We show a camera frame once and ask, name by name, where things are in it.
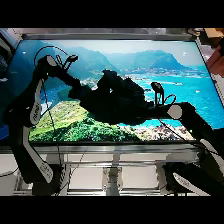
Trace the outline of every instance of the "person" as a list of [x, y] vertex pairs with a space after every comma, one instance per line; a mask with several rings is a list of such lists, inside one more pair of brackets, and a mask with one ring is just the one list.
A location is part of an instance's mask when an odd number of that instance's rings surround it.
[[219, 42], [212, 56], [206, 62], [208, 70], [214, 75], [224, 78], [224, 38]]

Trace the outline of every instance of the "blue sea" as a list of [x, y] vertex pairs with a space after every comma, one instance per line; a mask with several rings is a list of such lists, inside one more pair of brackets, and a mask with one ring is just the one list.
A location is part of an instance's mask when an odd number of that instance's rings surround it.
[[[152, 74], [135, 75], [138, 78], [143, 77], [143, 80], [135, 80], [143, 88], [151, 88], [151, 82], [159, 82], [162, 84], [165, 97], [169, 94], [175, 94], [176, 102], [189, 102], [195, 108], [196, 112], [212, 127], [224, 127], [224, 109], [214, 84], [208, 75], [201, 76], [155, 76]], [[147, 101], [154, 101], [154, 91], [145, 92]], [[171, 103], [173, 97], [167, 100], [166, 103]], [[179, 121], [164, 119], [166, 124], [174, 127], [182, 126]], [[158, 120], [148, 120], [145, 123], [135, 126], [159, 126]]]

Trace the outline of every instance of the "display screen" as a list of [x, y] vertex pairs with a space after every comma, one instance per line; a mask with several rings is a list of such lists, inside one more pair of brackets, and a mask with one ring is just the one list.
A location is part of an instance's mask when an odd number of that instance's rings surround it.
[[[78, 55], [68, 73], [81, 80], [82, 85], [97, 88], [102, 70], [109, 69], [125, 79], [130, 77], [145, 90], [145, 99], [154, 101], [151, 82], [162, 84], [165, 97], [176, 95], [176, 102], [189, 102], [199, 115], [213, 128], [223, 128], [224, 111], [215, 86], [208, 73], [195, 42], [151, 40], [24, 40], [7, 70], [6, 82], [0, 83], [0, 124], [3, 128], [3, 112], [7, 105], [25, 90], [32, 79], [34, 56], [44, 46], [56, 46], [68, 55]], [[56, 48], [44, 48], [38, 59], [59, 55], [67, 58]], [[31, 129], [30, 140], [52, 142], [56, 140], [47, 105], [51, 111], [59, 142], [147, 142], [151, 140], [180, 140], [160, 121], [147, 120], [137, 126], [109, 125], [93, 119], [79, 105], [78, 100], [68, 97], [71, 87], [57, 78], [45, 82], [47, 100], [41, 91], [41, 119]], [[163, 122], [186, 140], [193, 140], [179, 121], [164, 119]]]

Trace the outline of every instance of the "green vegetation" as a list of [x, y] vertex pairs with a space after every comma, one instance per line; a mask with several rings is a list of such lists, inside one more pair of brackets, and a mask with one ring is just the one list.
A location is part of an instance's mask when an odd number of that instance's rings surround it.
[[[119, 126], [97, 122], [79, 102], [60, 102], [51, 109], [58, 141], [139, 141]], [[55, 141], [51, 119], [46, 113], [30, 133], [31, 141]]]

